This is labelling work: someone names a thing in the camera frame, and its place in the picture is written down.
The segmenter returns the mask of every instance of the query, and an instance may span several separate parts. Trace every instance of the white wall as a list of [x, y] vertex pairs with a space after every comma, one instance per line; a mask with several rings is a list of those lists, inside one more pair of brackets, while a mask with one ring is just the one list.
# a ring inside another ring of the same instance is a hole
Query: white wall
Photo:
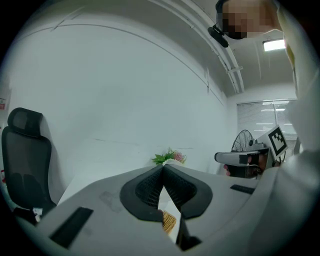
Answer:
[[215, 152], [226, 150], [223, 93], [207, 93], [181, 61], [132, 34], [85, 25], [40, 31], [13, 46], [4, 68], [9, 111], [43, 113], [55, 202], [77, 174], [148, 166], [168, 147], [187, 155], [187, 167], [213, 173]]
[[292, 83], [265, 84], [246, 89], [244, 93], [227, 98], [228, 144], [231, 146], [238, 135], [237, 104], [263, 100], [296, 99]]

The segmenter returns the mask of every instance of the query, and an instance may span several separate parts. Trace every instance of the window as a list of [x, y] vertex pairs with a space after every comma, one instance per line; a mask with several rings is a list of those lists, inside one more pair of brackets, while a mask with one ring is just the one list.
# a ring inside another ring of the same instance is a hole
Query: window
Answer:
[[297, 133], [290, 123], [287, 108], [295, 100], [269, 100], [237, 105], [237, 127], [238, 132], [247, 129], [257, 139], [271, 130], [276, 125], [281, 127], [284, 138], [288, 145], [285, 160], [294, 155], [297, 141]]

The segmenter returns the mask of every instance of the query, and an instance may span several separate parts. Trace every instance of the office chair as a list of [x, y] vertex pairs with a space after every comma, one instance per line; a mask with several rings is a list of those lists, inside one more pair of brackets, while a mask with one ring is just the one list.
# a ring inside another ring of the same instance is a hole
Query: office chair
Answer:
[[32, 216], [33, 208], [42, 209], [42, 215], [45, 215], [56, 206], [48, 188], [51, 143], [40, 134], [42, 116], [42, 113], [16, 108], [10, 113], [8, 126], [2, 132], [3, 166], [9, 196], [18, 206], [30, 210], [24, 212], [16, 208], [14, 212], [19, 216]]

